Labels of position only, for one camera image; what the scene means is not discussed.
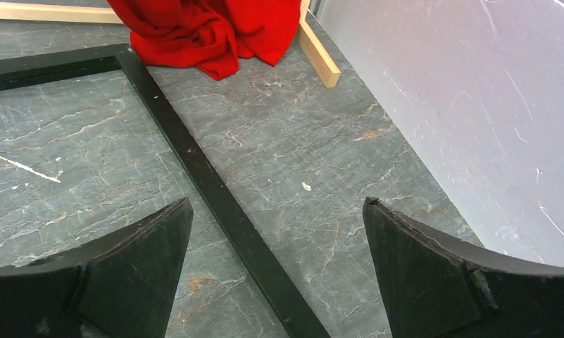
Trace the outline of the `wooden picture frame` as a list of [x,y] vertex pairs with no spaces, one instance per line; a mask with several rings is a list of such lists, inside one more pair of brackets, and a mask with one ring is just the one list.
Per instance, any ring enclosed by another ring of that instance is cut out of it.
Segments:
[[121,69],[289,337],[328,337],[301,292],[128,44],[0,60],[0,91]]

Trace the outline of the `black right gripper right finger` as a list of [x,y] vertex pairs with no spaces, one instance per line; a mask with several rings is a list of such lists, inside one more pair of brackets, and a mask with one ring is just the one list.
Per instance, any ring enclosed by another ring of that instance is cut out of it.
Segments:
[[363,222],[394,337],[564,337],[564,268],[465,242],[377,198]]

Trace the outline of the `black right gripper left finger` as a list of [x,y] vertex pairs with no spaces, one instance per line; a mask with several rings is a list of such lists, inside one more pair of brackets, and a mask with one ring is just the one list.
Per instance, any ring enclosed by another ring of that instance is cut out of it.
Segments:
[[164,337],[192,221],[181,198],[83,245],[0,267],[0,337]]

